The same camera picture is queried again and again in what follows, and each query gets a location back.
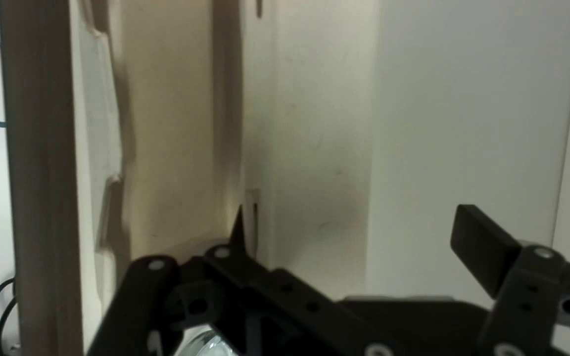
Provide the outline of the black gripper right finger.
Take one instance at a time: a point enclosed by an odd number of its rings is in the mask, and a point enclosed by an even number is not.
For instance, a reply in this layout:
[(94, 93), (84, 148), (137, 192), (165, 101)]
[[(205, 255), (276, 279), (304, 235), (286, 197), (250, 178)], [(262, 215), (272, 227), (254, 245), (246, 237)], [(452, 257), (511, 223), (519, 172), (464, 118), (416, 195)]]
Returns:
[(559, 298), (561, 257), (539, 243), (521, 243), (482, 207), (462, 203), (456, 209), (454, 253), (492, 298), (533, 292)]

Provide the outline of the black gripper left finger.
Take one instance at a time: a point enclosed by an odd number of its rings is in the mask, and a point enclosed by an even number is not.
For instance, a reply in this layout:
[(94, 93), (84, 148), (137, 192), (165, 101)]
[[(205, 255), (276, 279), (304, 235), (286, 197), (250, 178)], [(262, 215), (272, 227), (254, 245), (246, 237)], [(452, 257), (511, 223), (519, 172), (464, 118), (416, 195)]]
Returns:
[(217, 259), (228, 259), (234, 255), (244, 255), (246, 253), (246, 225), (244, 225), (244, 207), (238, 207), (232, 233), (226, 243), (219, 243), (209, 249), (209, 255)]

